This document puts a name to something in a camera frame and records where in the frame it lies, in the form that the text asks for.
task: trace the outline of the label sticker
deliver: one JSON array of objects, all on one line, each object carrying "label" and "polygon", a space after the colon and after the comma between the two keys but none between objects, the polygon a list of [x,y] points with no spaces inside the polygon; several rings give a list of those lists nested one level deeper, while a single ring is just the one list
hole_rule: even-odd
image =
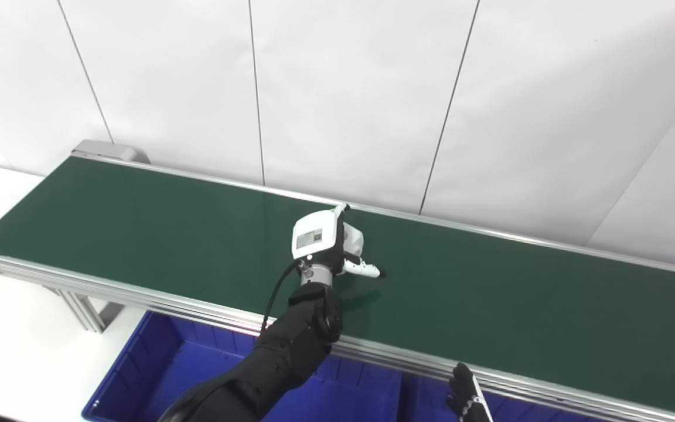
[{"label": "label sticker", "polygon": [[304,233],[299,237],[295,238],[295,247],[297,249],[303,248],[303,246],[313,245],[314,243],[322,242],[322,229],[318,228],[316,230],[311,230],[311,232]]}]

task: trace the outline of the black cable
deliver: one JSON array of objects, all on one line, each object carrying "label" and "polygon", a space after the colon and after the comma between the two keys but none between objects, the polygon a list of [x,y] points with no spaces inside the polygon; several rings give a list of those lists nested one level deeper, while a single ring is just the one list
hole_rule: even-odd
[{"label": "black cable", "polygon": [[290,263],[288,268],[286,268],[286,270],[283,272],[283,275],[281,275],[281,278],[278,280],[278,283],[275,285],[275,288],[272,289],[272,294],[270,295],[270,302],[267,302],[267,308],[265,309],[265,318],[262,320],[262,328],[260,328],[260,334],[262,334],[262,331],[265,331],[265,327],[267,326],[267,318],[270,317],[272,304],[275,301],[275,297],[278,296],[278,290],[281,289],[283,280],[286,280],[288,274],[290,274],[295,269],[295,267],[298,266],[298,262],[300,262],[298,259],[294,259],[293,262]]}]

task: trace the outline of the white table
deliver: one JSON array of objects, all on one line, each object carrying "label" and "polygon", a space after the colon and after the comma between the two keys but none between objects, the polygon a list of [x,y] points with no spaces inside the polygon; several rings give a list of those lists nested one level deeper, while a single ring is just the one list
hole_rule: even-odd
[{"label": "white table", "polygon": [[[0,217],[42,178],[0,169]],[[0,276],[0,416],[83,420],[83,406],[144,311],[124,308],[103,334],[80,328],[63,299]]]}]

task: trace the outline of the white wall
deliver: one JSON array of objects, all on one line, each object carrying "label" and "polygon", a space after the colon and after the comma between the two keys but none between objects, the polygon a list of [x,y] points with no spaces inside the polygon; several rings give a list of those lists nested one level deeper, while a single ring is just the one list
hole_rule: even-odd
[{"label": "white wall", "polygon": [[675,263],[675,0],[481,0],[461,66],[474,10],[6,0],[0,166],[46,174],[114,139],[160,165]]}]

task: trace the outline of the white robotic hand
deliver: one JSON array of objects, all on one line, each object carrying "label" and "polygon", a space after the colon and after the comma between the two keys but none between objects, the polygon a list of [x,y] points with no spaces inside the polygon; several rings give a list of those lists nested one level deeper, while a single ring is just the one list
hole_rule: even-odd
[{"label": "white robotic hand", "polygon": [[293,226],[291,251],[293,258],[303,264],[302,283],[332,285],[332,276],[343,273],[373,278],[385,275],[361,258],[364,233],[343,221],[348,209],[347,204],[341,203],[332,210],[308,214]]}]

